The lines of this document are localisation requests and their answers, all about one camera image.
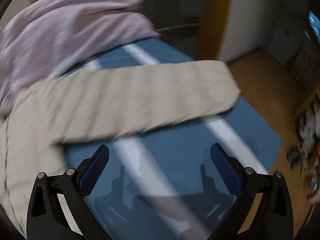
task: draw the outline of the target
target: silver screw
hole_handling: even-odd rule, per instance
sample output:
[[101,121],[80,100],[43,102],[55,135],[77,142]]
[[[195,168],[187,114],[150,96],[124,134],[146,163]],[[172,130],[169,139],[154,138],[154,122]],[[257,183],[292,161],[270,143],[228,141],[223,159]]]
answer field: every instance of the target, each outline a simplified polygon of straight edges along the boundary
[[277,172],[276,172],[276,175],[277,175],[277,177],[282,178],[283,173],[282,173],[281,171],[277,171]]
[[247,167],[247,168],[245,168],[245,172],[248,173],[248,174],[253,174],[254,173],[254,169],[251,168],[251,167]]
[[68,169],[67,171],[66,171],[66,174],[67,175],[72,175],[72,174],[74,174],[75,173],[75,169]]
[[42,179],[43,177],[44,177],[44,172],[40,172],[39,174],[38,174],[38,179]]

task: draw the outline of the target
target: folded garment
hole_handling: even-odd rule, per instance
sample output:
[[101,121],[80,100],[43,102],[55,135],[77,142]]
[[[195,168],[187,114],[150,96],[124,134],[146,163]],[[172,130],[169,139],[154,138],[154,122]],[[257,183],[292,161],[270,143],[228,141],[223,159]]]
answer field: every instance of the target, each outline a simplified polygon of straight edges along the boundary
[[26,230],[37,174],[62,174],[61,144],[117,138],[230,109],[240,94],[227,65],[185,62],[79,70],[22,91],[0,129],[0,202]]
[[135,12],[142,0],[39,0],[0,30],[0,115],[19,90],[59,77],[74,64],[118,45],[158,35]]

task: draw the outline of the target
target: brown floor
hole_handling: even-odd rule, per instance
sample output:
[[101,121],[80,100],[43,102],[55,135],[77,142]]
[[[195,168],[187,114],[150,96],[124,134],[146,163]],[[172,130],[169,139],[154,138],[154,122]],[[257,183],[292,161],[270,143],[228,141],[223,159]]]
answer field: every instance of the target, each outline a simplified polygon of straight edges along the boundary
[[[288,185],[294,221],[294,235],[304,224],[310,211],[303,191],[300,169],[293,171],[286,159],[291,145],[297,144],[294,112],[302,103],[304,93],[298,84],[274,58],[263,51],[255,51],[229,64],[242,97],[245,98],[269,123],[282,139],[282,147],[271,170],[282,171]],[[254,217],[260,198],[256,198],[254,208],[240,231],[246,230]]]

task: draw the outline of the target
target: pink blanket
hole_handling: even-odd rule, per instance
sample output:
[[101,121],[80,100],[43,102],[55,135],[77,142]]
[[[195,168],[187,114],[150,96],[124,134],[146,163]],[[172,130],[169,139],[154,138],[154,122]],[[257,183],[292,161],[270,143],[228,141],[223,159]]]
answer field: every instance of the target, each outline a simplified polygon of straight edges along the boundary
[[155,37],[142,0],[40,0],[0,30],[0,115],[19,91],[118,45]]

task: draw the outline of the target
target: blue gripper pad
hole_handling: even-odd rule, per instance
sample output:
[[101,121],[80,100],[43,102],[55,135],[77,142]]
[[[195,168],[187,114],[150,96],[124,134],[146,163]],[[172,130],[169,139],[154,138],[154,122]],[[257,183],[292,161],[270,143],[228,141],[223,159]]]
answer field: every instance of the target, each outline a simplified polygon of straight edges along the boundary
[[241,178],[229,162],[227,153],[219,147],[219,144],[211,146],[211,160],[214,166],[216,166],[216,169],[218,170],[224,184],[227,186],[230,194],[239,198],[242,190]]
[[79,180],[79,195],[81,197],[89,196],[97,184],[97,181],[109,161],[109,149],[101,145],[90,159],[88,168]]

